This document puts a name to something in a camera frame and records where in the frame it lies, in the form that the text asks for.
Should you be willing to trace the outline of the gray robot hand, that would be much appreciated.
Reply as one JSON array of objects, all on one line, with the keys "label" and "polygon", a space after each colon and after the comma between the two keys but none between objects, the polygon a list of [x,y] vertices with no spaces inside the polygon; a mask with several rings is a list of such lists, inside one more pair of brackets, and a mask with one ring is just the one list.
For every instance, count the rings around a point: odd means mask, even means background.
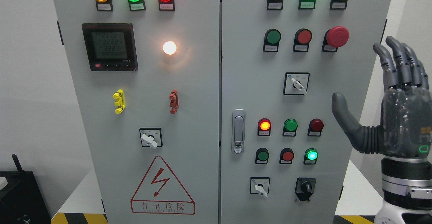
[{"label": "gray robot hand", "polygon": [[425,159],[431,147],[432,126],[427,73],[411,47],[392,36],[385,41],[392,53],[380,43],[373,45],[383,69],[381,124],[361,125],[340,93],[332,96],[333,115],[360,153]]}]

